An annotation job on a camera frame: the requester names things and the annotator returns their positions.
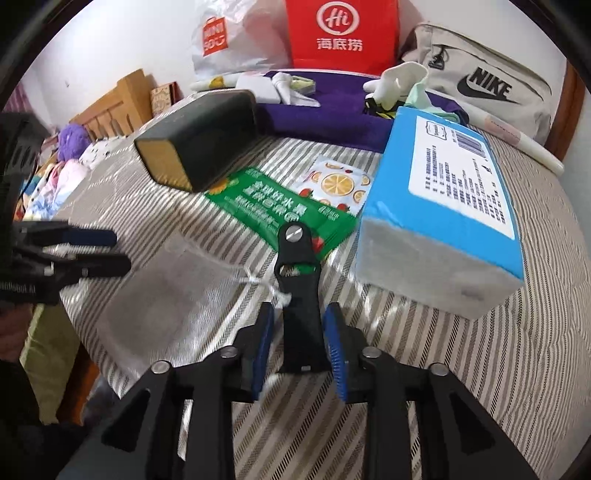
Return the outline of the brown printed card box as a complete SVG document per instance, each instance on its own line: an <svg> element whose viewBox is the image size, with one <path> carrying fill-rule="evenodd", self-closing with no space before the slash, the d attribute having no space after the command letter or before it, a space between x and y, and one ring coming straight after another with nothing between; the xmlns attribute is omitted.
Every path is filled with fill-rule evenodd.
<svg viewBox="0 0 591 480"><path fill-rule="evenodd" d="M153 117L157 117L181 99L176 82L159 85L150 90L150 106Z"/></svg>

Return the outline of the orange fruit sachet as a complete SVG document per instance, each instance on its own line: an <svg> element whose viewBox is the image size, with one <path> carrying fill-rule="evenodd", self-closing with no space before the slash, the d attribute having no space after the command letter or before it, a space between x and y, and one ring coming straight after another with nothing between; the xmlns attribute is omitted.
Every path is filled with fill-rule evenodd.
<svg viewBox="0 0 591 480"><path fill-rule="evenodd" d="M342 212L358 216L365 205L373 177L365 171L325 156L301 175L290 189Z"/></svg>

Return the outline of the mint green cloth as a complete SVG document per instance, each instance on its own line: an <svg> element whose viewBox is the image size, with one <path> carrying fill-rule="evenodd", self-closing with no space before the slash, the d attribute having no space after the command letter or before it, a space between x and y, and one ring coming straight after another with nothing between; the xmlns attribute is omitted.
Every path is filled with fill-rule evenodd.
<svg viewBox="0 0 591 480"><path fill-rule="evenodd" d="M417 82L411 88L404 106L461 124L461 117L456 113L448 112L432 103L423 82Z"/></svg>

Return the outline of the black clip tool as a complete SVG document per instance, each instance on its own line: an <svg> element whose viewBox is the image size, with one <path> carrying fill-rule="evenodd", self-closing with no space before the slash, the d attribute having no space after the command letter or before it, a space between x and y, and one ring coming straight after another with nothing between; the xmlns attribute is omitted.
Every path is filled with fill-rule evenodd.
<svg viewBox="0 0 591 480"><path fill-rule="evenodd" d="M283 373L329 370L318 301L321 271L308 226L300 221L281 226L274 275L280 291L290 295L283 307Z"/></svg>

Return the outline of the striped bed cover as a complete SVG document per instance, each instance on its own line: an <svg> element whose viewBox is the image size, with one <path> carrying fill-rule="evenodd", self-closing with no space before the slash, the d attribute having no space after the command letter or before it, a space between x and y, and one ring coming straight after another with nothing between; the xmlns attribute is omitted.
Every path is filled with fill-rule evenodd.
<svg viewBox="0 0 591 480"><path fill-rule="evenodd" d="M446 364L489 411L542 479L558 479L590 435L590 257L558 178L498 138L489 145L514 205L524 286L477 320L467 320L356 281L356 239L322 266L322 302L399 362ZM260 276L276 254L207 198L152 181L131 140L103 160L58 217L110 229L135 268L181 233ZM366 409L346 405L328 374L280 374L283 340L270 349L259 401L233 408L240 479L358 479Z"/></svg>

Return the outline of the white spotted plush toy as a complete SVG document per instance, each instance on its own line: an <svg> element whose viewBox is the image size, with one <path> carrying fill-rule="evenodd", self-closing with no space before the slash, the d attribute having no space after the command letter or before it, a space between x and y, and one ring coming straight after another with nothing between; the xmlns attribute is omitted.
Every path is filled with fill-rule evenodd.
<svg viewBox="0 0 591 480"><path fill-rule="evenodd" d="M79 162L90 170L94 170L111 153L117 150L122 137L112 137L96 141L89 145L80 155Z"/></svg>

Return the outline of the grey Nike bag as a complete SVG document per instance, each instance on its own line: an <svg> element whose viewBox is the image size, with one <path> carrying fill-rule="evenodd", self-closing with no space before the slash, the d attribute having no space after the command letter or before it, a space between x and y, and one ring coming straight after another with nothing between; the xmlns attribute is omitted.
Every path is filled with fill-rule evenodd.
<svg viewBox="0 0 591 480"><path fill-rule="evenodd" d="M454 30L420 23L401 49L403 61L428 68L428 87L474 105L546 142L550 85L533 70Z"/></svg>

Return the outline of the white tissue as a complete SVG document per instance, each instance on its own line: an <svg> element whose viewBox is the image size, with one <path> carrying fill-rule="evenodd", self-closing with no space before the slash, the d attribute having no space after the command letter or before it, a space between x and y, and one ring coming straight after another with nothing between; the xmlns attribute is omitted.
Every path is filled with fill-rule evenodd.
<svg viewBox="0 0 591 480"><path fill-rule="evenodd" d="M280 94L281 103L288 106L321 107L321 103L311 95L304 96L290 89L290 80L293 76L287 72L277 72L271 78L273 85L276 86L277 93Z"/></svg>

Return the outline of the green fruit packet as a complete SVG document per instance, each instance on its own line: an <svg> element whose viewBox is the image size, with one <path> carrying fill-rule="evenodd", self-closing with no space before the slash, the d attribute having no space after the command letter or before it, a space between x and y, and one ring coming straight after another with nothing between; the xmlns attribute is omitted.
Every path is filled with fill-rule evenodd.
<svg viewBox="0 0 591 480"><path fill-rule="evenodd" d="M262 171L246 167L217 181L205 192L208 200L279 248L280 227L301 222L311 231L312 248L325 259L356 229L356 217L308 197L301 197Z"/></svg>

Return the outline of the dark green tin box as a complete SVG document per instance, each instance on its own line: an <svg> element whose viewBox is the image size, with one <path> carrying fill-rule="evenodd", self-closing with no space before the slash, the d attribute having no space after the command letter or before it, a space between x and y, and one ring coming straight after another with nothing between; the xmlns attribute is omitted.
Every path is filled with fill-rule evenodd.
<svg viewBox="0 0 591 480"><path fill-rule="evenodd" d="M256 140L256 99L248 90L208 92L162 117L134 140L156 183L191 193L214 184Z"/></svg>

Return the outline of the white cotton glove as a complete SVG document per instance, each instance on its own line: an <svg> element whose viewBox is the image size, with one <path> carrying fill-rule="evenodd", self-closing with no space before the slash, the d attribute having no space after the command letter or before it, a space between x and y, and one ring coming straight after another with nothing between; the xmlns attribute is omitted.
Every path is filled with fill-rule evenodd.
<svg viewBox="0 0 591 480"><path fill-rule="evenodd" d="M390 110L399 101L406 99L412 88L428 78L429 70L422 64L411 61L385 70L379 79L363 84L366 99Z"/></svg>

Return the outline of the purple towel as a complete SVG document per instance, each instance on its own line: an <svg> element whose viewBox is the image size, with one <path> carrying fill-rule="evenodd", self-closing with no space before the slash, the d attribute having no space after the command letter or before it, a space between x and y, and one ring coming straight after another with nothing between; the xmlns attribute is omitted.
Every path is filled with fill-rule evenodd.
<svg viewBox="0 0 591 480"><path fill-rule="evenodd" d="M290 70L315 82L318 107L259 104L259 132L382 153L393 121L365 111L363 84L370 76L328 70Z"/></svg>

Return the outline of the red paper bag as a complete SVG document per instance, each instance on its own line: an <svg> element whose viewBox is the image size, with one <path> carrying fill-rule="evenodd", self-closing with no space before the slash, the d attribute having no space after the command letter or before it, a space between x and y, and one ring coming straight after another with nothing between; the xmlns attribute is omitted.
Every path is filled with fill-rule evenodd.
<svg viewBox="0 0 591 480"><path fill-rule="evenodd" d="M287 25L294 68L379 75L396 63L394 0L291 0Z"/></svg>

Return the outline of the wooden door frame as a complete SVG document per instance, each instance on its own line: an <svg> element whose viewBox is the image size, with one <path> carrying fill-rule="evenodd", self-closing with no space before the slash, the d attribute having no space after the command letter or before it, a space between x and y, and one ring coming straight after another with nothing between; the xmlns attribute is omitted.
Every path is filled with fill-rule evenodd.
<svg viewBox="0 0 591 480"><path fill-rule="evenodd" d="M566 71L560 101L545 148L563 162L571 145L581 115L586 86L570 62Z"/></svg>

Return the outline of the purple plush toy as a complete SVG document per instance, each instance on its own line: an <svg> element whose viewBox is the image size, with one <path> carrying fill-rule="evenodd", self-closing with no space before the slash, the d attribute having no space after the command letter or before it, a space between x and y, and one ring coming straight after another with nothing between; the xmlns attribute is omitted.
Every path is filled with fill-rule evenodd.
<svg viewBox="0 0 591 480"><path fill-rule="evenodd" d="M92 140L87 130L81 125L70 123L58 134L57 160L78 160L91 144Z"/></svg>

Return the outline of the white mesh drawstring bag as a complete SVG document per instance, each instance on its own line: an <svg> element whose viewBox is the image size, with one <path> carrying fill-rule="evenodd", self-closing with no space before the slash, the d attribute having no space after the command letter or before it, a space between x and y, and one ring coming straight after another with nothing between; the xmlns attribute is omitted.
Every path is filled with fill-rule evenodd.
<svg viewBox="0 0 591 480"><path fill-rule="evenodd" d="M192 340L246 285L263 286L281 305L290 303L290 295L249 268L218 260L175 233L113 296L98 321L99 335L123 365L190 359Z"/></svg>

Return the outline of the blue tissue pack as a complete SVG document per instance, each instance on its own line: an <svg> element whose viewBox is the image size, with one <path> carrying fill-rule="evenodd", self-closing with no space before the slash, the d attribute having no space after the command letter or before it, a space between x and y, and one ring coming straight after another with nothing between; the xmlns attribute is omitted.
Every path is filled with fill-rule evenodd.
<svg viewBox="0 0 591 480"><path fill-rule="evenodd" d="M401 107L360 218L356 279L478 319L524 284L511 198L484 137Z"/></svg>

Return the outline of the white Miniso plastic bag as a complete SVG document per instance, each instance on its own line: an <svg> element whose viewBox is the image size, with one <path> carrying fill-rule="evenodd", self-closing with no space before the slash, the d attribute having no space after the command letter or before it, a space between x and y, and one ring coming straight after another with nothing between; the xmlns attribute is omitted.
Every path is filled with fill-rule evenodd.
<svg viewBox="0 0 591 480"><path fill-rule="evenodd" d="M198 80L290 67L286 3L280 0L197 1L191 60Z"/></svg>

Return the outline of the green tea leaf pouch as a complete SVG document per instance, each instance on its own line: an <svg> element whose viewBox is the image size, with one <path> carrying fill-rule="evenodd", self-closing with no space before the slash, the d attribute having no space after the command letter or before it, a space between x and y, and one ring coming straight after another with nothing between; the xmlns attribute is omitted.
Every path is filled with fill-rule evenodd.
<svg viewBox="0 0 591 480"><path fill-rule="evenodd" d="M310 78L294 75L290 80L290 89L304 96L315 94L315 81Z"/></svg>

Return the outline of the yellow black pouch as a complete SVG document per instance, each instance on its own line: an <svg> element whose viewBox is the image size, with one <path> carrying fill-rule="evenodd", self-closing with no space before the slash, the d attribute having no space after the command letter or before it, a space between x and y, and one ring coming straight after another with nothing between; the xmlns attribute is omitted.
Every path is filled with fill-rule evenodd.
<svg viewBox="0 0 591 480"><path fill-rule="evenodd" d="M365 106L363 106L363 114L394 120L398 109L404 105L405 103L403 101L397 101L393 107L386 109L382 104L377 104L373 97L367 96L365 98Z"/></svg>

